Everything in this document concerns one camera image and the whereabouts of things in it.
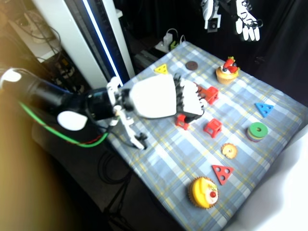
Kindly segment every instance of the robotic hand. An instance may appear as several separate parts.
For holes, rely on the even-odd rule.
[[[217,32],[220,28],[221,15],[218,14],[219,4],[235,21],[235,29],[245,41],[259,41],[259,28],[263,26],[261,19],[256,19],[250,11],[249,0],[202,0],[201,6],[208,32]]]
[[[89,120],[95,122],[107,118],[112,118],[110,126],[115,126],[120,119],[130,141],[139,149],[146,148],[146,136],[142,133],[137,136],[130,127],[133,121],[126,117],[126,111],[134,111],[145,118],[184,114],[185,122],[190,123],[203,115],[207,104],[199,96],[195,83],[172,75],[150,77],[131,89],[118,89],[118,86],[118,78],[114,77],[106,88],[77,95],[24,69],[10,68],[0,73],[0,90],[56,116],[63,128],[77,131]]]

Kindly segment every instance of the yellow triangle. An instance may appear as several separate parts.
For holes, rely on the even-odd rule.
[[[155,72],[160,73],[160,74],[168,74],[167,70],[167,64],[163,64],[157,68],[154,69]]]

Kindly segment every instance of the triangular toy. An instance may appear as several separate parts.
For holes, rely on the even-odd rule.
[[[274,106],[265,103],[255,103],[261,115],[265,118],[273,110]]]
[[[168,74],[167,64],[160,65],[159,67],[155,68],[154,71],[160,74]]]
[[[232,167],[224,167],[219,165],[212,165],[212,168],[220,182],[221,185],[224,185],[227,182],[227,179],[233,172]]]

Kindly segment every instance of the stacked rings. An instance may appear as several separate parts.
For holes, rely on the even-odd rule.
[[[267,134],[268,128],[260,122],[251,124],[246,131],[247,138],[252,142],[260,142]]]

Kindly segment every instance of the plaid tablecloth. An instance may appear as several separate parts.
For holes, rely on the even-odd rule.
[[[198,69],[186,69],[188,61],[196,61]],[[164,63],[171,74],[179,73],[204,88],[215,86],[219,89],[219,99],[187,131],[175,126],[175,118],[147,120],[131,114],[135,121],[132,128],[148,136],[149,147],[144,151],[123,145],[112,134],[108,139],[185,229],[221,230],[298,131],[308,108],[243,71],[233,83],[219,84],[215,69],[223,61],[188,42],[146,68],[124,87],[154,76],[153,70]],[[274,109],[263,118],[254,103],[271,104]],[[222,132],[215,139],[203,132],[212,118],[223,124]],[[264,140],[254,143],[246,138],[245,130],[257,121],[264,123],[269,133]],[[121,124],[114,132],[127,139]],[[237,146],[235,159],[227,159],[221,153],[225,143]],[[219,184],[212,165],[234,168],[225,185]],[[211,209],[195,207],[187,196],[189,184],[200,176],[210,177],[218,186],[219,200]]]

